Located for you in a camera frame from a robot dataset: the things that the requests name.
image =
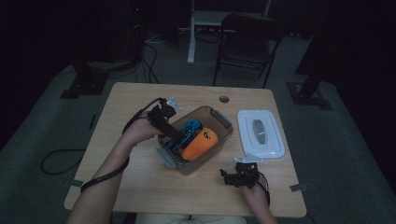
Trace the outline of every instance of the blue object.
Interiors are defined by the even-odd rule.
[[[166,146],[175,153],[181,153],[202,129],[203,126],[199,120],[193,119],[187,121],[181,129],[183,132],[183,137],[171,139],[166,143]]]

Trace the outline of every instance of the plastic food container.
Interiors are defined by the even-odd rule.
[[[175,121],[172,126],[181,130],[183,125],[192,119],[201,121],[202,125],[211,129],[218,136],[219,141],[205,153],[199,156],[194,161],[186,161],[179,154],[172,152],[167,146],[166,142],[170,140],[169,137],[160,135],[158,141],[161,147],[157,151],[165,159],[167,165],[172,169],[178,169],[183,175],[190,175],[197,170],[201,165],[207,162],[210,158],[218,154],[227,140],[233,134],[233,125],[228,121],[219,111],[210,106],[201,106],[190,114]]]
[[[285,154],[282,136],[271,111],[240,110],[237,118],[246,153],[259,158],[280,158]]]

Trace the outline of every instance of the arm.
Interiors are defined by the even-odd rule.
[[[120,137],[93,178],[118,169],[127,160],[134,146],[160,133],[147,119],[137,119]],[[108,223],[121,179],[122,172],[84,190],[78,197],[67,223]]]
[[[261,175],[259,182],[265,186],[265,180]],[[241,190],[251,211],[261,224],[277,223],[268,206],[264,190],[258,184],[255,184],[252,189],[243,186]]]

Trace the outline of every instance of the plastic bin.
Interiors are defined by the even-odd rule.
[[[218,154],[227,140],[233,134],[233,125],[228,121],[219,111],[210,106],[201,106],[190,114],[175,121],[172,126],[181,130],[183,125],[192,119],[201,121],[204,127],[211,129],[218,136],[219,141],[205,153],[199,156],[194,161],[186,161],[177,153],[172,152],[167,146],[166,142],[170,140],[164,135],[158,136],[158,141],[161,145],[157,148],[158,152],[163,156],[168,166],[172,169],[178,169],[183,175],[190,175],[197,170],[201,165],[207,162],[210,158]]]

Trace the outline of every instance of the white container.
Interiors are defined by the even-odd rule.
[[[259,158],[280,158],[285,154],[274,114],[269,110],[240,110],[237,115],[242,146]]]

